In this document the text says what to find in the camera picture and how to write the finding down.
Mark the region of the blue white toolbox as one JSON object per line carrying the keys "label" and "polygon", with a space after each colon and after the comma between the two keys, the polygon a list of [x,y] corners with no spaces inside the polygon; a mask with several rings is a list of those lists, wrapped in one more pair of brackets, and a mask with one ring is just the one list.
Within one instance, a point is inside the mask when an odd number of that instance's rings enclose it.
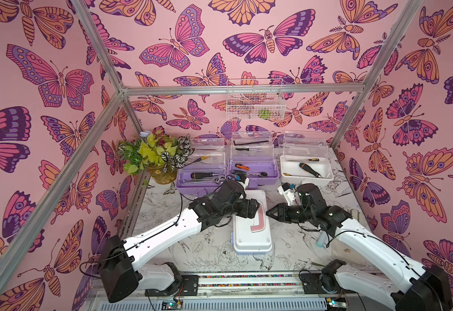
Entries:
{"label": "blue white toolbox", "polygon": [[263,190],[247,190],[248,199],[255,199],[260,207],[254,218],[235,216],[233,220],[232,245],[240,255],[265,255],[273,249],[273,239]]}

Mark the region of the white clear-lid toolbox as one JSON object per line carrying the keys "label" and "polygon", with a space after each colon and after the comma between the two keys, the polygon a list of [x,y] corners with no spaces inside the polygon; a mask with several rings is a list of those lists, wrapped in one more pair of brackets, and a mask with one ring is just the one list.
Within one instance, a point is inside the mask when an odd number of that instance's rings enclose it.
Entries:
{"label": "white clear-lid toolbox", "polygon": [[[284,133],[282,147],[279,164],[281,182],[294,185],[312,183],[324,187],[334,180],[329,146],[322,133],[287,131]],[[299,163],[308,164],[322,178],[315,178],[303,171]]]}

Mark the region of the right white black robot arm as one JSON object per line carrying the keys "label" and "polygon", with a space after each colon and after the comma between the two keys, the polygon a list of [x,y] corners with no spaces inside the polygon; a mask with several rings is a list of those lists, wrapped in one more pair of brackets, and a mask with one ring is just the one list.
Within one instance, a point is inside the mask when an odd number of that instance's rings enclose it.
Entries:
{"label": "right white black robot arm", "polygon": [[308,222],[321,234],[323,246],[342,242],[383,273],[380,277],[362,272],[335,259],[321,270],[320,283],[325,292],[356,292],[391,310],[452,310],[448,275],[441,268],[427,267],[409,258],[343,208],[328,206],[314,184],[283,183],[278,192],[285,201],[266,211],[269,218],[286,224]]}

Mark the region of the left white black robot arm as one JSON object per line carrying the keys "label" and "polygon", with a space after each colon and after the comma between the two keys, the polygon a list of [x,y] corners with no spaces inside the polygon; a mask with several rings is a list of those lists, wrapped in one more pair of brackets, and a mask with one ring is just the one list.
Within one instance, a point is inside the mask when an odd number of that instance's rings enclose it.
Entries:
{"label": "left white black robot arm", "polygon": [[176,294],[183,278],[171,262],[152,265],[150,260],[175,243],[194,236],[223,219],[239,216],[253,219],[260,202],[248,198],[246,182],[224,181],[212,193],[192,200],[171,220],[137,236],[108,239],[102,250],[98,275],[109,303],[118,303],[136,290]]}

